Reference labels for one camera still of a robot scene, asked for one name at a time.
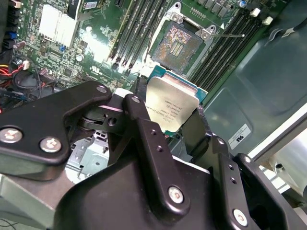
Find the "motherboard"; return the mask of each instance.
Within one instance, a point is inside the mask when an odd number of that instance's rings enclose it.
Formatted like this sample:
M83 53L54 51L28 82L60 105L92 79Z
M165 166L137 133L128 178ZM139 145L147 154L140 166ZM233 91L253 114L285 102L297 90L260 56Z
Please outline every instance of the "motherboard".
M80 0L82 8L72 12L71 0L21 3L16 42L24 46L14 53L31 57L48 79L129 89L139 73L149 76L160 65L208 92L286 6L284 0Z

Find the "blue connector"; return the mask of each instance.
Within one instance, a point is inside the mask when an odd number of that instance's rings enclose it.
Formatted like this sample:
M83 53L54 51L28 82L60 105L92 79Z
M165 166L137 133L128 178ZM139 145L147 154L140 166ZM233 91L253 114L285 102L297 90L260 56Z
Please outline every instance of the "blue connector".
M15 33L15 32L6 32L6 37L8 38L8 39L16 39L17 38L17 36L18 36L18 34L17 33Z
M61 45L61 46L59 47L59 50L60 50L61 52L64 52L64 51L66 50L66 46Z

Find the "white connector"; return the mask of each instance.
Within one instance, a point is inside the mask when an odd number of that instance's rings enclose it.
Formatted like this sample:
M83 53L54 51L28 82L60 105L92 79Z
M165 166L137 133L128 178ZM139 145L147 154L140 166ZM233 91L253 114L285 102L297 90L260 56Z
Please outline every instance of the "white connector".
M10 0L9 5L13 6L15 8L21 8L22 3L20 1L18 1L18 0Z
M28 60L23 61L23 70L27 70L30 68L30 62Z
M269 16L269 17L267 17L266 19L264 19L264 20L262 21L262 24L264 24L264 25L270 25L272 22L273 22L273 18Z
M259 8L255 8L252 12L250 12L250 15L256 18L260 14L260 11L261 10Z

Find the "white heatsink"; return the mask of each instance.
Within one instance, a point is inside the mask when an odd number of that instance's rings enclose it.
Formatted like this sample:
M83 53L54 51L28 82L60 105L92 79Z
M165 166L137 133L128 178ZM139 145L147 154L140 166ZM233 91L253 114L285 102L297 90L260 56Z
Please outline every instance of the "white heatsink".
M77 31L77 21L50 5L44 5L39 33L45 39L71 47Z

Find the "sticker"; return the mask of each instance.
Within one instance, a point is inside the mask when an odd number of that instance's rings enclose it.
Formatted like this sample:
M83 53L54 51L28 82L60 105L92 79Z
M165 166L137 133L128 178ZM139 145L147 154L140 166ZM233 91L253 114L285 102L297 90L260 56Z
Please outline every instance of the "sticker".
M251 133L247 124L244 124L228 141L230 148L233 150Z
M97 1L88 2L85 6L85 9L89 10L89 9L95 8L96 6L97 6Z

